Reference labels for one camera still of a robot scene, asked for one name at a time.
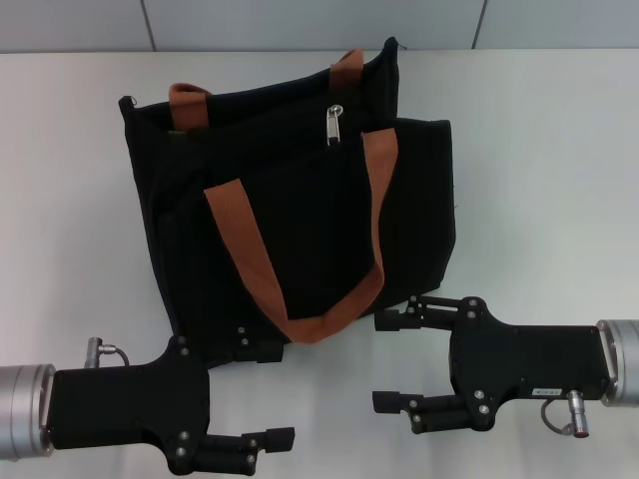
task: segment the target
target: white table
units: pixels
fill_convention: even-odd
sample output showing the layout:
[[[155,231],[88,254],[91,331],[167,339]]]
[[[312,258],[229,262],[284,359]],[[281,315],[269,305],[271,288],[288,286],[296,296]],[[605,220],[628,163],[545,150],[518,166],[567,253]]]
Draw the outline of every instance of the white table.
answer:
[[[93,335],[144,363],[171,335],[121,96],[164,101],[178,81],[243,90],[338,57],[0,56],[0,364],[82,367]],[[401,52],[399,66],[400,114],[452,122],[457,245],[436,293],[479,295],[511,323],[637,317],[639,51]],[[488,433],[414,436],[405,414],[373,413],[373,390],[449,393],[447,351],[444,332],[375,333],[367,318],[287,346],[281,364],[214,369],[210,432],[294,426],[292,452],[260,455],[262,479],[637,477],[635,410],[587,403],[587,440],[548,431],[540,401],[505,404]],[[0,464],[1,479],[137,477],[172,476],[148,445]]]

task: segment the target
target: label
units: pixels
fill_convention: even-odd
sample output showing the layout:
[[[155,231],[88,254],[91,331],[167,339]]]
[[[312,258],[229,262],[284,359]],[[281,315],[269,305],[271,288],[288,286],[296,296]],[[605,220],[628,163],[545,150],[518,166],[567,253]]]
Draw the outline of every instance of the label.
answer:
[[[535,387],[532,390],[533,396],[561,396],[561,389],[549,389],[547,387]]]

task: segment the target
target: cable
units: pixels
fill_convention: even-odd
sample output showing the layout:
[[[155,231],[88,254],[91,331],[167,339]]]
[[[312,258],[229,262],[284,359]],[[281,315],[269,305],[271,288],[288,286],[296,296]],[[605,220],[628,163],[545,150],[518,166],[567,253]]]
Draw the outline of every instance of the cable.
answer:
[[[554,399],[546,399],[541,405],[541,420],[546,425],[546,427],[555,434],[559,434],[561,436],[572,436],[572,424],[566,424],[561,429],[559,429],[548,420],[548,417],[546,416],[546,409],[553,401]]]
[[[116,347],[116,354],[120,354],[120,357],[122,357],[122,360],[124,361],[124,365],[125,366],[130,366],[131,363],[129,362],[129,356],[127,356],[124,351],[122,349],[120,349],[119,347]]]

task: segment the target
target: brown strap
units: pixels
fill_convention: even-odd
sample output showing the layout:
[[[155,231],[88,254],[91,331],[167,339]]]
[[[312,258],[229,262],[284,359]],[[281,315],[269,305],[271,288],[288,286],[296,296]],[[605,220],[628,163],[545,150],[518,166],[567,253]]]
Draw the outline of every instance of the brown strap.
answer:
[[[341,331],[372,304],[383,287],[378,222],[381,202],[397,161],[397,137],[394,129],[388,129],[362,134],[362,138],[370,181],[374,263],[359,284],[321,316],[289,320],[282,289],[242,182],[233,180],[205,190],[222,240],[245,288],[260,310],[292,341],[317,342]]]
[[[211,95],[206,90],[189,85],[188,83],[176,83],[169,89],[169,106],[173,125],[179,132],[186,132],[192,128],[202,128],[209,125],[207,113],[207,96]]]
[[[330,65],[328,87],[336,90],[356,86],[361,83],[363,71],[363,50],[350,50],[337,63]]]

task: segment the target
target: white wall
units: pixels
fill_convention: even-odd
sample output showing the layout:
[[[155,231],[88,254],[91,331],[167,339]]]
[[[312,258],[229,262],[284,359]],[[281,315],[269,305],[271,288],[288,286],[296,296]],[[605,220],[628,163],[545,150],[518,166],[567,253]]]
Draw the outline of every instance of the white wall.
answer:
[[[638,23],[638,0],[489,0],[477,48],[636,48]]]
[[[483,0],[147,0],[159,50],[467,49]]]
[[[0,0],[0,53],[469,49],[484,1],[476,48],[639,47],[639,0]]]
[[[151,50],[139,0],[0,0],[0,52]]]

